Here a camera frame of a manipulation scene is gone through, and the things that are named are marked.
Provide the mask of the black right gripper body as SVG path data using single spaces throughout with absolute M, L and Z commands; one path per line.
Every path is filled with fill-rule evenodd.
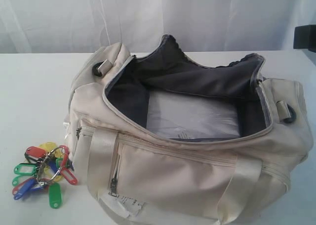
M 294 49 L 316 50 L 316 25 L 298 26 L 294 29 Z

